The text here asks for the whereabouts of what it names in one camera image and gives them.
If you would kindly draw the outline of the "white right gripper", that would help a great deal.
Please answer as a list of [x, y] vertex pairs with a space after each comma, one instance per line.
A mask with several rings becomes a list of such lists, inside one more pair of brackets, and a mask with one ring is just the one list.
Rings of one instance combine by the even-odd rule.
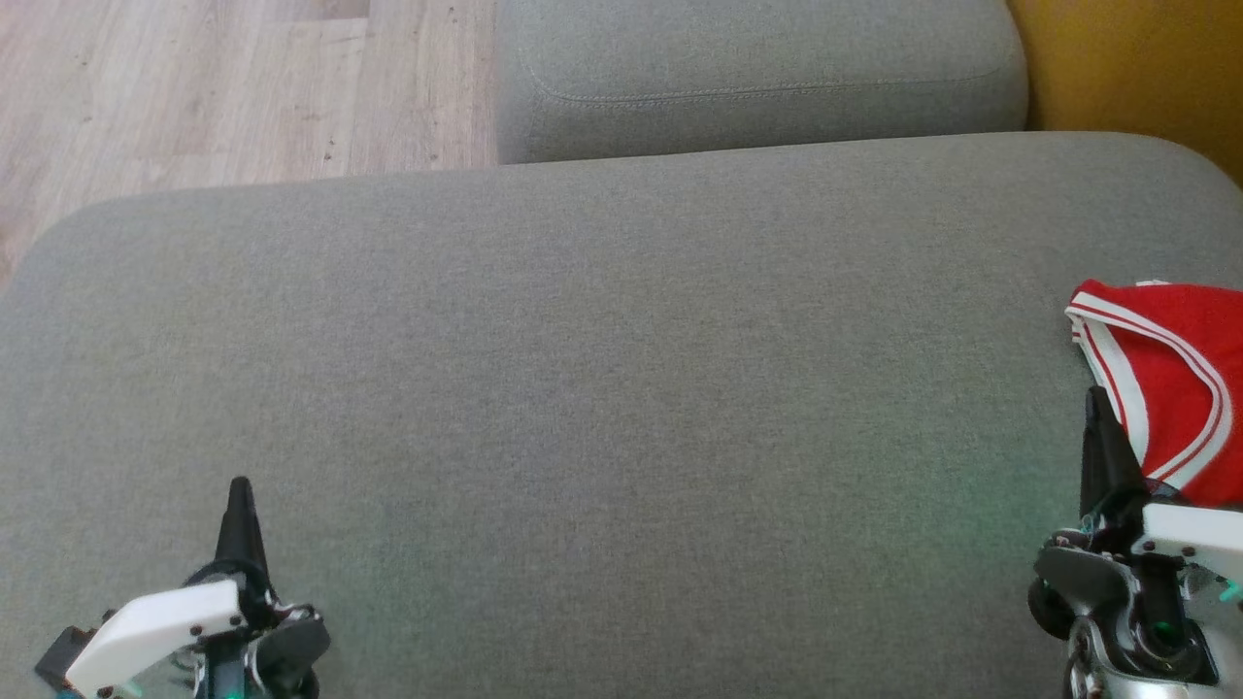
[[1030, 618], [1065, 647], [1066, 682], [1238, 682], [1241, 643], [1193, 619], [1186, 606], [1195, 572], [1237, 592], [1241, 514], [1146, 502], [1147, 483], [1122, 420], [1104, 386], [1093, 386], [1080, 516], [1085, 525], [1117, 526], [1062, 529], [1045, 540]]

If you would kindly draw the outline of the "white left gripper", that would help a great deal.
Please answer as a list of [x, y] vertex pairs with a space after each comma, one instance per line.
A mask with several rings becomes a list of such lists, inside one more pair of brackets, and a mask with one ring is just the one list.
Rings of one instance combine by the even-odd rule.
[[186, 653], [194, 698], [319, 697], [314, 665], [329, 650], [327, 624], [314, 607], [283, 604], [266, 585], [260, 517], [244, 475], [229, 484], [215, 562], [222, 573], [134, 598], [87, 632], [70, 650], [67, 690], [132, 693], [138, 674]]

